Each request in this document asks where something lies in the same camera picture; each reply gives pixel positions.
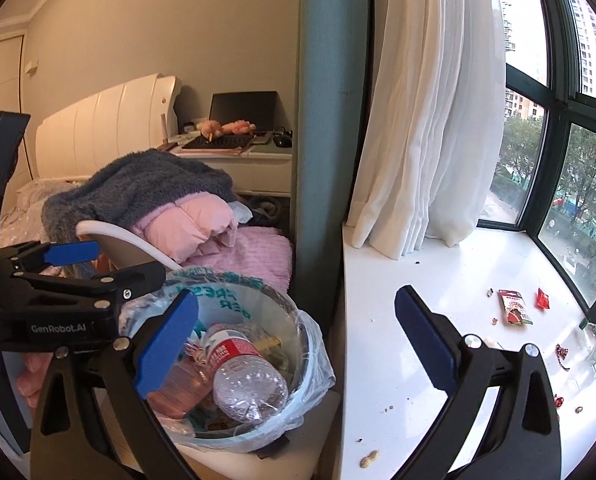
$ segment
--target keyboard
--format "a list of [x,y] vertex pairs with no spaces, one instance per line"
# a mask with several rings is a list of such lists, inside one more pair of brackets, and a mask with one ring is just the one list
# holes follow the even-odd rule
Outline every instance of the keyboard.
[[196,137],[191,142],[187,142],[182,148],[183,150],[198,150],[198,149],[223,149],[223,150],[232,150],[233,148],[245,148],[247,147],[251,141],[253,140],[254,136],[251,134],[246,135],[223,135],[222,137],[217,137],[213,139],[213,142],[209,142],[203,136]]

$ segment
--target trash can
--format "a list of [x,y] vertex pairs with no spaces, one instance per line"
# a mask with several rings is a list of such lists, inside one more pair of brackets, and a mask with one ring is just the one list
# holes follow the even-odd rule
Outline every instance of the trash can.
[[335,376],[318,324],[291,298],[258,278],[205,267],[187,267],[167,275],[162,289],[127,302],[120,314],[120,333],[133,336],[146,319],[159,316],[183,289],[198,298],[199,321],[194,330],[213,323],[254,322],[277,337],[289,357],[292,380],[286,405],[262,424],[240,424],[231,430],[195,431],[189,420],[159,416],[171,440],[199,450],[248,453],[302,425],[335,384]]

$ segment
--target sky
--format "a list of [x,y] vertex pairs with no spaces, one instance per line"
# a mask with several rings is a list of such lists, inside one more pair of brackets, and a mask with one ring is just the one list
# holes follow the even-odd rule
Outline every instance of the sky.
[[547,79],[547,44],[540,0],[508,0],[505,19],[511,23],[510,41],[515,52],[507,52],[507,62],[539,82]]

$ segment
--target plastic water bottle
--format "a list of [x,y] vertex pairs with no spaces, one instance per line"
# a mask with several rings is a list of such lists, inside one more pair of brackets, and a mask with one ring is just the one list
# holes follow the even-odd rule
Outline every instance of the plastic water bottle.
[[592,323],[585,317],[578,325],[578,328],[583,332],[587,350],[591,351],[591,349],[596,345],[596,323]]
[[568,374],[562,394],[563,400],[571,400],[587,388],[596,378],[596,343],[583,361],[575,364]]
[[203,338],[213,400],[233,420],[259,424],[278,413],[289,396],[287,383],[249,339],[228,325],[212,325]]

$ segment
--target white headboard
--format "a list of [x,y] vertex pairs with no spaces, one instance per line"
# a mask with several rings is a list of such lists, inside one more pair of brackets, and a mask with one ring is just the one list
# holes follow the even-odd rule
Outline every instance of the white headboard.
[[38,126],[40,178],[87,178],[130,152],[157,148],[177,134],[174,102],[181,83],[152,74],[108,88],[60,110]]

